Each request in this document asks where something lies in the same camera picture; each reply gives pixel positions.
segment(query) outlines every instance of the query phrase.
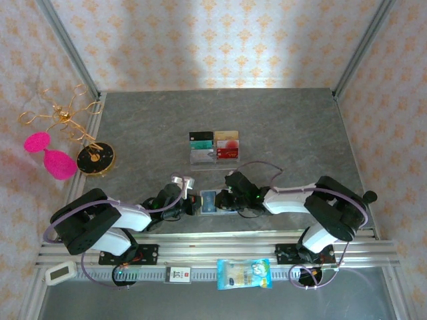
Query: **snack bag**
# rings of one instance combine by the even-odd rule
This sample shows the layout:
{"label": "snack bag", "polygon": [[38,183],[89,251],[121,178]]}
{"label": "snack bag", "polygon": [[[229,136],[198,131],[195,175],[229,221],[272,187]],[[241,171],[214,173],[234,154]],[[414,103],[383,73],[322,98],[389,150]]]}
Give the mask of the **snack bag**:
{"label": "snack bag", "polygon": [[218,290],[248,287],[273,287],[268,259],[218,260]]}

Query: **card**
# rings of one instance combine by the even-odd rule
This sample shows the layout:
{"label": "card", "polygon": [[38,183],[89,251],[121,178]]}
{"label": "card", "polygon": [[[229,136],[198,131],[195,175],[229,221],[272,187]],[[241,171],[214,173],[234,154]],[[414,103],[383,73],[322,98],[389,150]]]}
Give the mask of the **card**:
{"label": "card", "polygon": [[200,191],[201,208],[200,215],[235,215],[237,211],[228,211],[215,207],[215,197],[221,190]]}
{"label": "card", "polygon": [[203,212],[216,212],[215,191],[201,191],[201,210]]}
{"label": "card", "polygon": [[215,162],[216,154],[213,149],[191,150],[189,152],[190,163]]}
{"label": "card", "polygon": [[191,268],[166,267],[165,283],[191,283]]}
{"label": "card", "polygon": [[212,140],[190,141],[189,146],[191,150],[212,149],[214,147],[214,142]]}
{"label": "card", "polygon": [[218,159],[237,159],[239,157],[239,149],[216,149]]}
{"label": "card", "polygon": [[215,141],[218,140],[238,140],[239,131],[215,131]]}
{"label": "card", "polygon": [[217,148],[223,149],[239,149],[239,141],[238,140],[219,140],[216,141]]}
{"label": "card", "polygon": [[205,141],[214,140],[214,133],[212,131],[196,131],[189,133],[190,141]]}

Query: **gray marble surface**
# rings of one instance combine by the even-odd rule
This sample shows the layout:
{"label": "gray marble surface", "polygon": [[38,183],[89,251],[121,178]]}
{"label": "gray marble surface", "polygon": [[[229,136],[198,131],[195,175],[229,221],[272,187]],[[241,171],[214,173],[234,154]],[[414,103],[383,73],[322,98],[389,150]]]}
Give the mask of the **gray marble surface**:
{"label": "gray marble surface", "polygon": [[[141,203],[169,183],[174,171],[195,178],[194,189],[221,189],[228,171],[192,171],[190,131],[238,130],[240,163],[271,161],[285,168],[278,187],[297,187],[330,175],[361,194],[350,144],[329,89],[220,89],[108,93],[97,140],[113,146],[115,167],[88,177],[85,191]],[[258,187],[275,169],[251,165],[242,172]],[[314,218],[285,213],[257,219],[238,215],[188,217],[155,233],[305,229]],[[371,220],[366,227],[373,227]]]}

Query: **black round base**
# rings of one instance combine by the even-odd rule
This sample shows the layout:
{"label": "black round base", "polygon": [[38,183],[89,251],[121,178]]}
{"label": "black round base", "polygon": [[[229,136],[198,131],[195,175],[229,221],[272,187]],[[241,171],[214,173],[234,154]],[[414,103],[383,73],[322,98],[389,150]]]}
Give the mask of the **black round base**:
{"label": "black round base", "polygon": [[77,166],[86,175],[102,175],[113,167],[115,153],[113,147],[104,142],[97,142],[102,150],[94,143],[86,146],[77,156]]}

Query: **small box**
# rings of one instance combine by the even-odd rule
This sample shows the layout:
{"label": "small box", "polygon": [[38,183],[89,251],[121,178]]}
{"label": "small box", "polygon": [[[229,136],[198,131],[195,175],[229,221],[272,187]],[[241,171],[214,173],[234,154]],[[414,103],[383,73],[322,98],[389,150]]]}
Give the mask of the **small box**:
{"label": "small box", "polygon": [[191,283],[191,268],[166,267],[165,283]]}

